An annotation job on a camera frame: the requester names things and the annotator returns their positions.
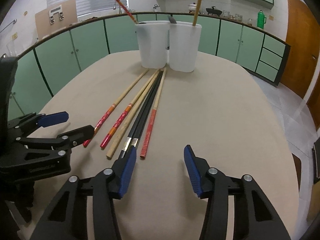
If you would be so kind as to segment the wooden door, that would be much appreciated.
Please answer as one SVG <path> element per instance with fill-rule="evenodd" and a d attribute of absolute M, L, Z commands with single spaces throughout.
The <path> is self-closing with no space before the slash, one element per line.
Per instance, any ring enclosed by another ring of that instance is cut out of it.
<path fill-rule="evenodd" d="M 280 82 L 303 98 L 319 56 L 319 24 L 301 0 L 288 1 L 286 43 L 291 46 Z"/>
<path fill-rule="evenodd" d="M 307 106 L 311 113 L 315 127 L 318 130 L 320 124 L 320 76 L 318 76 L 310 98 L 307 101 Z"/>

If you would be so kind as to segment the clear glass pitcher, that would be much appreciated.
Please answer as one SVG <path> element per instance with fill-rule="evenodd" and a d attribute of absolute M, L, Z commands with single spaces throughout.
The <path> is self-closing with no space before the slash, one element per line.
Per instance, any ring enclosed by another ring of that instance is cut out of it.
<path fill-rule="evenodd" d="M 8 55 L 10 57 L 16 57 L 17 56 L 14 41 L 8 42 L 6 47 L 7 47 L 7 50 L 8 50 Z"/>

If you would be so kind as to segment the white cooking pot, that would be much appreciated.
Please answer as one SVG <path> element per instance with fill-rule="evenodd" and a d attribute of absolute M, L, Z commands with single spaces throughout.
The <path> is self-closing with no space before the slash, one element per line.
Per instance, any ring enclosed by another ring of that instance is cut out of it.
<path fill-rule="evenodd" d="M 188 5 L 188 11 L 190 14 L 194 14 L 197 8 L 197 4 L 196 3 L 192 3 Z"/>

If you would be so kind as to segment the plain bamboo chopstick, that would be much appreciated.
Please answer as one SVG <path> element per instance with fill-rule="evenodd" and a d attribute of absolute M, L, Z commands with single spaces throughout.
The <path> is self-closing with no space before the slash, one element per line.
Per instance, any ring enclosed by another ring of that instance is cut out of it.
<path fill-rule="evenodd" d="M 108 160 L 111 160 L 116 149 L 118 148 L 119 143 L 121 142 L 124 133 L 126 132 L 127 128 L 132 122 L 132 119 L 135 117 L 137 111 L 140 109 L 141 104 L 145 100 L 147 94 L 149 93 L 151 87 L 157 80 L 158 75 L 161 73 L 160 70 L 157 70 L 153 76 L 152 79 L 149 81 L 147 85 L 145 85 L 137 94 L 135 97 L 135 101 L 132 101 L 132 108 L 129 110 L 129 113 L 125 116 L 125 118 L 122 118 L 122 121 L 117 126 L 117 129 L 114 131 L 113 136 L 109 136 L 110 140 L 112 139 L 112 144 L 110 148 L 108 149 L 108 152 L 106 153 L 106 158 Z"/>
<path fill-rule="evenodd" d="M 198 18 L 200 7 L 201 7 L 201 2 L 202 2 L 202 0 L 197 0 L 196 9 L 194 12 L 193 23 L 192 23 L 193 27 L 197 24 L 197 18 Z"/>

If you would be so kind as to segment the chrome kitchen faucet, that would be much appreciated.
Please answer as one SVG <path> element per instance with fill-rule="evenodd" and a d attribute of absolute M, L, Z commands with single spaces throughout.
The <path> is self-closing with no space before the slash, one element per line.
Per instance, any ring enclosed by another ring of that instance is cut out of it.
<path fill-rule="evenodd" d="M 115 0 L 115 4 L 113 6 L 113 9 L 114 10 L 118 9 L 118 14 L 122 14 L 122 6 L 121 6 L 120 0 Z"/>

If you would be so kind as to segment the black appliance at right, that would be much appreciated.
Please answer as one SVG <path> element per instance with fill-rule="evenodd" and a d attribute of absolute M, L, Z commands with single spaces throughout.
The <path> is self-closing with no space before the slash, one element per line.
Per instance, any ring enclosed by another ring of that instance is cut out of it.
<path fill-rule="evenodd" d="M 320 179 L 320 138 L 316 140 L 312 147 L 313 159 L 313 183 L 316 184 Z"/>

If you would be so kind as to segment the green thermos flask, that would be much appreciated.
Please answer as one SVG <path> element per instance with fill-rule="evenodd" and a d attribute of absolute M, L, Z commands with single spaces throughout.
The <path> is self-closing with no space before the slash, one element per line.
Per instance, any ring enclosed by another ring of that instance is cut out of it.
<path fill-rule="evenodd" d="M 264 29 L 264 25 L 266 24 L 266 16 L 262 10 L 258 12 L 257 15 L 257 27 L 260 29 Z"/>

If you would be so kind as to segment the brown board with device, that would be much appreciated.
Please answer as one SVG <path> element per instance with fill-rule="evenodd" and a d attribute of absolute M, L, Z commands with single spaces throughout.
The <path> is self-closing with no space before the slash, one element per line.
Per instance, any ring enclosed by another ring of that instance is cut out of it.
<path fill-rule="evenodd" d="M 76 0 L 66 0 L 35 14 L 38 40 L 78 22 Z"/>

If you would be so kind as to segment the white twin-compartment utensil holder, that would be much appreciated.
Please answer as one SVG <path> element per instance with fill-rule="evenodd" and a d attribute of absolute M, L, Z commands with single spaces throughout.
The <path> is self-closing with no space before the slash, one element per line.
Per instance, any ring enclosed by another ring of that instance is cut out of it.
<path fill-rule="evenodd" d="M 142 66 L 160 69 L 166 64 L 177 72 L 191 73 L 200 44 L 202 25 L 190 22 L 145 21 L 136 25 Z"/>

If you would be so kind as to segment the glass jars on counter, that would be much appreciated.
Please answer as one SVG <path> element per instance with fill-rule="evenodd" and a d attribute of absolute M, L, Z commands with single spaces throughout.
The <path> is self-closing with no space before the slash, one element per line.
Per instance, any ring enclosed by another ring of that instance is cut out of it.
<path fill-rule="evenodd" d="M 253 25 L 253 20 L 251 18 L 244 19 L 244 17 L 242 15 L 240 15 L 240 14 L 232 15 L 227 10 L 223 10 L 222 11 L 222 17 L 226 18 L 226 19 L 229 19 L 229 20 L 236 21 L 236 22 L 244 23 L 244 24 L 247 24 L 247 25 L 250 25 L 250 26 Z"/>

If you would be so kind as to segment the brown chair seat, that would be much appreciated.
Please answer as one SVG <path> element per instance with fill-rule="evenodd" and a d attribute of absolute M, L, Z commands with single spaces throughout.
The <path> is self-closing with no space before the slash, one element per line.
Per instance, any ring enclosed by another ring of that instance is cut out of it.
<path fill-rule="evenodd" d="M 301 185 L 301 174 L 302 174 L 302 162 L 301 160 L 294 154 L 292 154 L 293 161 L 295 163 L 297 181 L 298 181 L 298 190 L 300 190 Z"/>

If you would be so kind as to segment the black wok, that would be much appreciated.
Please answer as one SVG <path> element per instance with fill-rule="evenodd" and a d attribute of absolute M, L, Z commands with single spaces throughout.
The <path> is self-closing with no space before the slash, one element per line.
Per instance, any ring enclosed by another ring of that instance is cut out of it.
<path fill-rule="evenodd" d="M 216 9 L 214 6 L 211 8 L 206 8 L 206 12 L 208 15 L 220 17 L 222 14 L 221 10 Z"/>

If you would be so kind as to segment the silver metal spoon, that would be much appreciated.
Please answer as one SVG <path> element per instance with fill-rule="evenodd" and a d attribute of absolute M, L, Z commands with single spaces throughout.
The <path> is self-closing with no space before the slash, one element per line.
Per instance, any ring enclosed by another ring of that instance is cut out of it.
<path fill-rule="evenodd" d="M 176 24 L 177 23 L 177 21 L 171 15 L 168 15 L 168 19 L 169 19 L 169 22 L 171 24 Z"/>

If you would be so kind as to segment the red-handled bamboo chopstick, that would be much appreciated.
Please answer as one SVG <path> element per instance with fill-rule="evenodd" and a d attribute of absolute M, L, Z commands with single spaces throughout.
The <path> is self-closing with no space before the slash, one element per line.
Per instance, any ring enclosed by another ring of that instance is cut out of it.
<path fill-rule="evenodd" d="M 151 111 L 150 120 L 149 120 L 149 123 L 148 123 L 148 127 L 147 127 L 147 130 L 146 130 L 146 135 L 145 135 L 144 142 L 143 142 L 143 147 L 142 147 L 142 150 L 140 152 L 140 158 L 141 159 L 145 159 L 146 155 L 147 155 L 147 152 L 148 152 L 148 147 L 149 147 L 149 142 L 150 142 L 150 138 L 151 138 L 151 134 L 152 134 L 153 124 L 155 122 L 157 108 L 158 108 L 158 105 L 159 105 L 159 101 L 160 101 L 160 97 L 161 97 L 163 83 L 164 83 L 164 79 L 165 79 L 166 73 L 167 73 L 167 68 L 165 67 L 163 69 L 163 75 L 161 77 L 161 81 L 160 81 L 159 87 L 157 89 L 155 101 L 154 101 L 153 108 L 152 108 L 152 111 Z"/>

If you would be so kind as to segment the wall towel rail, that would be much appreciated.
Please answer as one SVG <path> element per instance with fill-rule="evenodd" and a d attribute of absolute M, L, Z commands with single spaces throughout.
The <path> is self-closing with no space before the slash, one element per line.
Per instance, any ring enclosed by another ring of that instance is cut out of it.
<path fill-rule="evenodd" d="M 1 31 L 0 34 L 3 33 L 7 28 L 9 28 L 11 25 L 15 25 L 17 22 L 17 19 L 12 20 L 8 25 L 6 25 Z"/>

